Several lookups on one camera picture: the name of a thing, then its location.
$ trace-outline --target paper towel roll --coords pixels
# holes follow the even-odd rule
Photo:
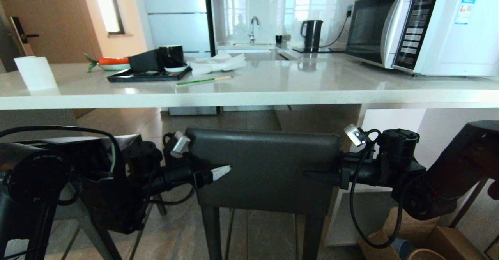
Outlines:
[[[23,81],[29,90],[57,88],[54,75],[44,56],[25,56],[14,58]]]

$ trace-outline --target black kettle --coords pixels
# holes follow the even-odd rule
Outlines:
[[[305,48],[319,48],[322,23],[322,20],[305,20],[301,23],[300,35],[305,38]],[[305,25],[305,35],[303,35],[303,26]]]

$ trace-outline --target wooden door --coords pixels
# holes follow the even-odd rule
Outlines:
[[[86,62],[101,56],[85,0],[0,0],[7,16],[20,18],[33,52],[49,63]]]

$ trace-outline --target black mug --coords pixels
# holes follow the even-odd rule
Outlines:
[[[181,45],[168,45],[159,47],[158,51],[163,67],[178,68],[186,66],[184,62],[184,50]]]

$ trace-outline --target white countertop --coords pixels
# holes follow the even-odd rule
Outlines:
[[[182,82],[226,75],[233,78],[183,87],[176,87],[176,82],[109,83],[106,77],[116,72],[94,69],[86,73],[86,63],[52,64],[57,90],[30,92],[18,72],[0,74],[0,109],[354,103],[499,107],[499,82],[490,79],[413,78],[352,61],[344,54],[308,61],[250,61],[230,72],[196,77],[188,73]]]

